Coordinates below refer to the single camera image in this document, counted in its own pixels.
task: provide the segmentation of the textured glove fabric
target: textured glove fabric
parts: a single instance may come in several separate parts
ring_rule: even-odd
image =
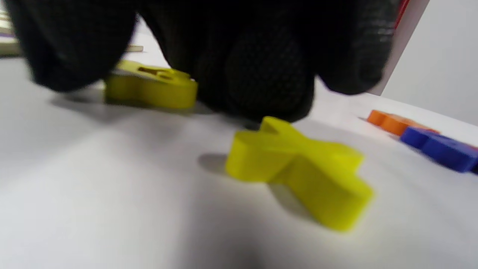
[[[142,16],[172,68],[218,111],[307,116],[318,75],[333,91],[375,86],[399,0],[6,0],[36,83],[74,91],[105,77]]]

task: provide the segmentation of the orange plastic piece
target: orange plastic piece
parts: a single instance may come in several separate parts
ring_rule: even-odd
[[[383,130],[395,134],[398,136],[401,136],[405,130],[411,126],[411,127],[417,127],[417,128],[422,128],[425,130],[429,130],[431,132],[439,134],[440,132],[437,130],[434,130],[430,127],[427,127],[425,125],[422,125],[420,123],[417,123],[411,119],[407,119],[395,114],[389,114],[385,113],[383,111],[379,110],[372,110],[370,112],[370,115],[367,119],[367,121],[373,125],[376,125],[378,127],[381,127]]]

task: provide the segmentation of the white wall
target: white wall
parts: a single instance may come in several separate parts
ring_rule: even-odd
[[[478,125],[478,2],[431,0],[382,96]]]

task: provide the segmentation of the yellow letter x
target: yellow letter x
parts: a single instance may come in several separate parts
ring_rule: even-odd
[[[285,184],[317,221],[346,231],[373,196],[355,175],[362,160],[346,145],[309,139],[265,117],[258,132],[236,133],[226,171],[242,181]]]

